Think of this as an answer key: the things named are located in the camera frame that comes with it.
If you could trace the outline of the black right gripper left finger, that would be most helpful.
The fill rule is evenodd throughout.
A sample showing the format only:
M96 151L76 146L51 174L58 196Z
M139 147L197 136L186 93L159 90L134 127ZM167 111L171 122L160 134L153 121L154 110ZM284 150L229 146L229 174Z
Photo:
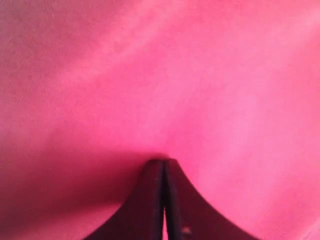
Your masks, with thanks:
M149 160L124 204L86 240L161 240L164 162Z

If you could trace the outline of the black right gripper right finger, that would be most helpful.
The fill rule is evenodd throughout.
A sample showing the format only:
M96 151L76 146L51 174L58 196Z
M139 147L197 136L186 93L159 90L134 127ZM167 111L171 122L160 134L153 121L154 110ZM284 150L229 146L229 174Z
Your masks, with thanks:
M175 159L164 161L163 206L169 240L256 240L214 209Z

